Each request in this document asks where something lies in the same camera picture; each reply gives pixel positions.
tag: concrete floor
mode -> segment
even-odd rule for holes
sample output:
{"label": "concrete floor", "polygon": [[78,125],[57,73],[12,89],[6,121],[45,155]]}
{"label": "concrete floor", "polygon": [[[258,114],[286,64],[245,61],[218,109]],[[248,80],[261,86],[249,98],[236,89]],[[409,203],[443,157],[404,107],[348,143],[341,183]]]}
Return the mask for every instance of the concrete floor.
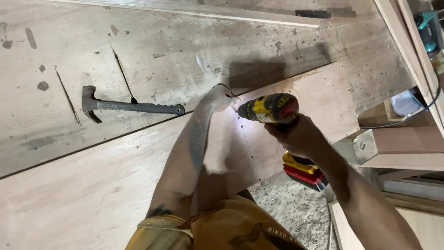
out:
{"label": "concrete floor", "polygon": [[[374,185],[373,169],[357,168]],[[281,171],[248,188],[257,204],[285,227],[308,250],[336,250],[332,228],[329,241],[330,212],[328,203],[335,200],[330,185],[322,192],[291,180]]]}

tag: hammer head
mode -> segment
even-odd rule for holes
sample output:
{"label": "hammer head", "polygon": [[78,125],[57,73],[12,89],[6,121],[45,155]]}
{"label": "hammer head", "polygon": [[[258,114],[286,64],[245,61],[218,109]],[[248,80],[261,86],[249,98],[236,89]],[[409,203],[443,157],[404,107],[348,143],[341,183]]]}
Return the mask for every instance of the hammer head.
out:
{"label": "hammer head", "polygon": [[102,123],[95,114],[98,99],[94,98],[95,86],[83,86],[82,88],[82,110],[85,115],[96,123]]}

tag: black cable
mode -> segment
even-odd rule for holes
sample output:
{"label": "black cable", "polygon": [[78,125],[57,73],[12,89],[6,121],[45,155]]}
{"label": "black cable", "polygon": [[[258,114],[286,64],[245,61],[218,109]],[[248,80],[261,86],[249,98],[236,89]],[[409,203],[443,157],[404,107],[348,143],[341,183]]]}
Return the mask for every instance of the black cable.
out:
{"label": "black cable", "polygon": [[407,119],[405,119],[405,120],[403,120],[403,121],[397,121],[397,122],[394,122],[394,123],[390,123],[390,124],[386,124],[386,125],[380,125],[380,126],[375,126],[375,127],[361,127],[361,126],[359,126],[359,128],[361,128],[361,129],[379,129],[379,128],[390,127],[390,126],[393,126],[393,125],[396,125],[396,124],[400,124],[400,123],[406,122],[406,121],[408,121],[408,120],[410,120],[410,119],[412,119],[412,118],[414,118],[414,117],[417,117],[417,116],[419,116],[420,114],[422,114],[422,113],[428,111],[429,108],[430,108],[432,105],[435,104],[436,100],[438,99],[438,97],[440,96],[440,93],[441,93],[441,81],[440,81],[440,77],[439,77],[439,75],[438,75],[438,72],[437,72],[435,69],[433,69],[433,71],[435,71],[436,77],[438,78],[438,89],[437,89],[437,91],[436,91],[436,96],[435,96],[435,98],[432,100],[432,102],[431,102],[427,107],[425,107],[425,108],[424,108],[423,110],[421,110],[420,112],[418,112],[418,113],[416,113],[416,114],[410,116],[409,118],[407,118]]}

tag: hammer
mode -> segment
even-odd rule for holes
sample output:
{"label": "hammer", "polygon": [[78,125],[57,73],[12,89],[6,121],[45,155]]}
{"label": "hammer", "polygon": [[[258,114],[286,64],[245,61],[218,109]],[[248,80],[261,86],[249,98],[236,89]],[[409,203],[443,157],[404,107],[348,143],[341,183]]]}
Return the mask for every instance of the hammer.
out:
{"label": "hammer", "polygon": [[103,101],[101,99],[94,98],[95,86],[83,86],[82,88],[82,110],[85,115],[96,123],[102,123],[95,114],[94,110],[97,109],[110,109],[110,110],[128,110],[139,111],[145,113],[163,113],[183,115],[185,108],[180,105],[167,106],[158,105],[152,103],[128,103],[119,101]]}

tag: teal power tool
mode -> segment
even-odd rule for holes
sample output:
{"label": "teal power tool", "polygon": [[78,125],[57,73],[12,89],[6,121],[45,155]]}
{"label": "teal power tool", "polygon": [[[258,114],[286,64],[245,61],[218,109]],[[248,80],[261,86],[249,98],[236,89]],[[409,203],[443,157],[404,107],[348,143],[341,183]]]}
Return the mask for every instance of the teal power tool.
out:
{"label": "teal power tool", "polygon": [[413,16],[429,57],[444,49],[441,25],[436,11],[426,10]]}

